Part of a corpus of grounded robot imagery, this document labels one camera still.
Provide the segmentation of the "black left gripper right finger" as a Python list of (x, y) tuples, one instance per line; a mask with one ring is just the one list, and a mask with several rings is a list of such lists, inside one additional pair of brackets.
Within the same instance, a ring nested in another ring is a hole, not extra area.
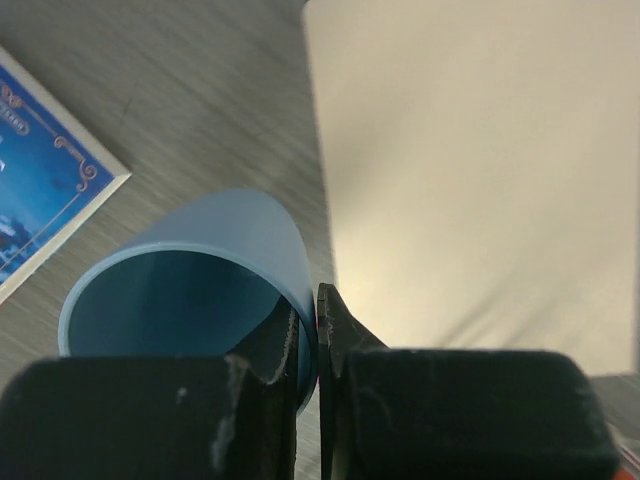
[(318, 290), (325, 479), (612, 479), (589, 379), (539, 350), (398, 349)]

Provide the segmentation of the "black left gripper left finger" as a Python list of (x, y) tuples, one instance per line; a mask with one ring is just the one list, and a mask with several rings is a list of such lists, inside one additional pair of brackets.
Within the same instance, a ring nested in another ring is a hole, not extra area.
[(223, 356), (35, 362), (1, 396), (5, 479), (290, 479), (298, 317)]

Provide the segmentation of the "blue plastic cup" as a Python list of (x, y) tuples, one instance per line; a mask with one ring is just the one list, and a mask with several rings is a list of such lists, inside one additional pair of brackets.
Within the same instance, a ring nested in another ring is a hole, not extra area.
[(301, 233), (283, 205), (251, 189), (199, 198), (88, 269), (58, 324), (63, 356), (223, 355), (279, 300), (299, 321), (298, 404), (317, 377), (317, 327)]

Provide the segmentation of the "blue Jane Eyre book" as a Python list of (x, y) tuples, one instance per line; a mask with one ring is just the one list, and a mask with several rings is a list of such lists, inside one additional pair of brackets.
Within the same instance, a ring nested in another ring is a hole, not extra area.
[(131, 176), (7, 51), (1, 53), (1, 298)]

